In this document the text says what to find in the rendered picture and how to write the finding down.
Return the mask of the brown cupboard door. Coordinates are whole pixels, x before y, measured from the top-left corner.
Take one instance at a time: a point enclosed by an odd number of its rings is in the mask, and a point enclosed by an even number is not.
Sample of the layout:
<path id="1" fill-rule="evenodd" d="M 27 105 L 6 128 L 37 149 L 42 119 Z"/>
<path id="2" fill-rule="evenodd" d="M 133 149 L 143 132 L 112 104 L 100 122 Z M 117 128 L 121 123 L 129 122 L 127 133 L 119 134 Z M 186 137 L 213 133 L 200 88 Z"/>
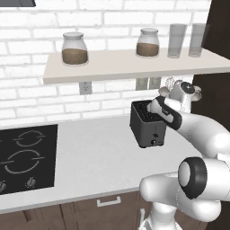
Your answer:
<path id="1" fill-rule="evenodd" d="M 140 209 L 141 208 L 145 209 L 146 211 L 145 219 L 146 219 L 150 214 L 152 203 L 144 201 L 144 199 L 140 196 L 140 193 L 138 193 L 137 196 L 138 196 L 138 212 L 137 212 L 137 229 L 138 229 L 139 221 L 140 221 Z M 179 209 L 176 210 L 174 218 L 182 230 L 206 230 L 208 226 L 206 222 L 201 222 L 192 217 L 189 217 L 184 213 L 182 213 Z"/>
<path id="2" fill-rule="evenodd" d="M 59 205 L 0 214 L 0 230 L 66 230 Z"/>

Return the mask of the clear drinking glass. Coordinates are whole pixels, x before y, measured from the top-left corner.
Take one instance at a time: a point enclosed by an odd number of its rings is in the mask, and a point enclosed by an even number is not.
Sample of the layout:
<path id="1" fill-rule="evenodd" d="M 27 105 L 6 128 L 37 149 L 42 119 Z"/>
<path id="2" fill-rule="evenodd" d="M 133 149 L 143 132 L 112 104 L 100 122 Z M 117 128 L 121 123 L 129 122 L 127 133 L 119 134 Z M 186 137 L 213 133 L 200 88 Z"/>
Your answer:
<path id="1" fill-rule="evenodd" d="M 168 57 L 179 58 L 181 55 L 181 48 L 187 30 L 186 24 L 173 23 L 170 25 Z"/>
<path id="2" fill-rule="evenodd" d="M 207 25 L 205 23 L 193 23 L 190 37 L 189 56 L 198 58 L 202 52 L 202 41 Z"/>

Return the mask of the dark grey toaster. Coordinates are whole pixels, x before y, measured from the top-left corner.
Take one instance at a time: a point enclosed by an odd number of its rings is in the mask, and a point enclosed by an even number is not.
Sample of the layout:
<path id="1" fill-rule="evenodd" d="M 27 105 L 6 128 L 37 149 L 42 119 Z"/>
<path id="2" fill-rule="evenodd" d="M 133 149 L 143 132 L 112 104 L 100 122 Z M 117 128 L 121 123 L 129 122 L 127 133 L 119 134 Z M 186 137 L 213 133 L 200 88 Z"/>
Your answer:
<path id="1" fill-rule="evenodd" d="M 164 144 L 166 124 L 158 114 L 147 110 L 150 102 L 145 100 L 131 103 L 129 126 L 138 145 L 142 148 Z"/>

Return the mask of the pale wall shelf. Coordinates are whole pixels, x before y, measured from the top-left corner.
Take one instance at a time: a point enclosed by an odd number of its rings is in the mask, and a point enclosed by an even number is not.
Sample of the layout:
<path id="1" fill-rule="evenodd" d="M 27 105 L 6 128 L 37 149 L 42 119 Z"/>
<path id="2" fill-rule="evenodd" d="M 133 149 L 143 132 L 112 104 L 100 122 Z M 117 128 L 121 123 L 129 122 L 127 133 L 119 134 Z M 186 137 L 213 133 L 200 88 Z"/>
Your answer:
<path id="1" fill-rule="evenodd" d="M 170 75 L 201 75 L 230 72 L 230 60 L 203 49 L 201 57 L 189 57 L 183 49 L 179 58 L 138 57 L 135 50 L 98 50 L 89 52 L 89 62 L 67 66 L 60 53 L 51 53 L 46 64 L 44 84 L 68 84 Z"/>

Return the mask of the dark extractor hood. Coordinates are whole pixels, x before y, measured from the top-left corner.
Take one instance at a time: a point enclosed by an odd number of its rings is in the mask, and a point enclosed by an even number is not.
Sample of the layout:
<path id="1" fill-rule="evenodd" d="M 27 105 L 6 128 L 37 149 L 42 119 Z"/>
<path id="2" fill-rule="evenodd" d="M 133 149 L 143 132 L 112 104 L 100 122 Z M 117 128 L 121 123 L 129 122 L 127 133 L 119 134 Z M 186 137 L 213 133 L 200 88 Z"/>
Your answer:
<path id="1" fill-rule="evenodd" d="M 35 0 L 0 0 L 0 7 L 35 7 Z"/>

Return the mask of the white wall socket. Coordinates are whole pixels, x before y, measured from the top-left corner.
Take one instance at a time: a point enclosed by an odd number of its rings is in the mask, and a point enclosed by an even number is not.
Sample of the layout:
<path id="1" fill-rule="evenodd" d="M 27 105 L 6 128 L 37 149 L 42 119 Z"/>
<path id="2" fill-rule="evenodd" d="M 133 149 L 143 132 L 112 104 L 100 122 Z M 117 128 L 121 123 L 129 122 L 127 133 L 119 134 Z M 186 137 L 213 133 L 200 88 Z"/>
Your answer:
<path id="1" fill-rule="evenodd" d="M 91 94 L 92 93 L 92 83 L 91 82 L 81 82 L 79 84 L 80 94 Z"/>

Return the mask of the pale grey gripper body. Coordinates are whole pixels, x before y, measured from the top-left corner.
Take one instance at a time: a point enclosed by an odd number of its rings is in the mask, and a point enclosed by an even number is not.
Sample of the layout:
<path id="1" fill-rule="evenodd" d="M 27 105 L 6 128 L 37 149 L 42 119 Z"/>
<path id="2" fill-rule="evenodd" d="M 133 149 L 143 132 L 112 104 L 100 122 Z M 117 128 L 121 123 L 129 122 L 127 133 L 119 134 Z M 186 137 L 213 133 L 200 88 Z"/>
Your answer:
<path id="1" fill-rule="evenodd" d="M 163 97 L 168 97 L 180 102 L 196 102 L 202 97 L 201 91 L 196 91 L 193 85 L 175 85 L 172 90 L 164 86 L 160 88 L 158 92 Z"/>

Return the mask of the glass jar with brown contents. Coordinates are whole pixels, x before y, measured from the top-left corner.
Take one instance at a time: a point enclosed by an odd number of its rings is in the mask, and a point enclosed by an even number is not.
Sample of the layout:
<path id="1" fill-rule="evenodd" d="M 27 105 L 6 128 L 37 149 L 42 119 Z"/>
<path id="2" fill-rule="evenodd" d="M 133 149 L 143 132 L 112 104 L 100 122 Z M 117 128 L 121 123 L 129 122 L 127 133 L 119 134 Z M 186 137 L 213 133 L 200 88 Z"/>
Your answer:
<path id="1" fill-rule="evenodd" d="M 88 51 L 81 32 L 65 32 L 62 59 L 67 65 L 82 65 L 88 62 Z"/>
<path id="2" fill-rule="evenodd" d="M 136 53 L 144 58 L 156 58 L 159 55 L 158 30 L 143 28 L 137 41 Z"/>

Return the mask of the black hob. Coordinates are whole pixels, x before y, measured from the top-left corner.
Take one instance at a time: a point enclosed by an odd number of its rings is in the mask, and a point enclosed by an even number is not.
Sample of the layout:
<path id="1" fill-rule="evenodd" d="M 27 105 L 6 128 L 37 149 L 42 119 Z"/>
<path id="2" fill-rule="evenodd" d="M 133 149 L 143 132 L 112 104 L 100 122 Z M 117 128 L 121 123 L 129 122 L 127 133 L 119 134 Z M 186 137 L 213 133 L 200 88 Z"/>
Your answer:
<path id="1" fill-rule="evenodd" d="M 55 184 L 58 124 L 0 130 L 0 195 L 52 188 Z M 33 188 L 26 182 L 36 180 Z"/>

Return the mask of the brown drawer front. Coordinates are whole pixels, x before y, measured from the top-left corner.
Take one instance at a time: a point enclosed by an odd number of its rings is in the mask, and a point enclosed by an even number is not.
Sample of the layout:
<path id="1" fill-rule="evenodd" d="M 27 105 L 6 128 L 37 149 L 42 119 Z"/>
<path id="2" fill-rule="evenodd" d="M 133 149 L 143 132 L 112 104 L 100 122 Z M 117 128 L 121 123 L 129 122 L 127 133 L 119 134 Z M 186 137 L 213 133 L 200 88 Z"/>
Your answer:
<path id="1" fill-rule="evenodd" d="M 97 208 L 96 200 L 115 200 L 121 203 Z M 133 230 L 137 220 L 138 196 L 136 191 L 85 199 L 61 205 L 66 230 Z"/>

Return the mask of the grey wall switch plate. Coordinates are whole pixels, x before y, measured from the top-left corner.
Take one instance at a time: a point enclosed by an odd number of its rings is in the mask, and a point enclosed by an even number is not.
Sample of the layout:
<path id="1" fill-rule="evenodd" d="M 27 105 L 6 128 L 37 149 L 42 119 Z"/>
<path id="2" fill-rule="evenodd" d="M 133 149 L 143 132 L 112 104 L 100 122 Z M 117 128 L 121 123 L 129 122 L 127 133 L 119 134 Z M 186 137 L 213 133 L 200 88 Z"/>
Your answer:
<path id="1" fill-rule="evenodd" d="M 136 79 L 136 90 L 143 91 L 147 89 L 148 79 L 147 78 L 137 78 Z"/>
<path id="2" fill-rule="evenodd" d="M 161 78 L 160 77 L 151 77 L 149 79 L 149 90 L 159 89 L 161 85 Z"/>

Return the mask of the dark brown tall cabinet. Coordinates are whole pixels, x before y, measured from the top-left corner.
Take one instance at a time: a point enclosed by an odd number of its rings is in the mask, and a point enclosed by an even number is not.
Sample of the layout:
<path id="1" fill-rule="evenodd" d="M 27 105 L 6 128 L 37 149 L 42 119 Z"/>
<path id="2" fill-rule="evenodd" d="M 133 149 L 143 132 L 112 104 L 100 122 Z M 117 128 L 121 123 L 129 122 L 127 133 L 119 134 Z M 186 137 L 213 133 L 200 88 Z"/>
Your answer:
<path id="1" fill-rule="evenodd" d="M 203 47 L 230 60 L 230 0 L 212 0 L 208 25 Z M 192 112 L 215 119 L 230 131 L 230 72 L 195 75 L 193 83 L 201 88 L 202 99 L 192 104 Z M 220 216 L 206 230 L 230 230 L 230 202 L 222 203 Z"/>

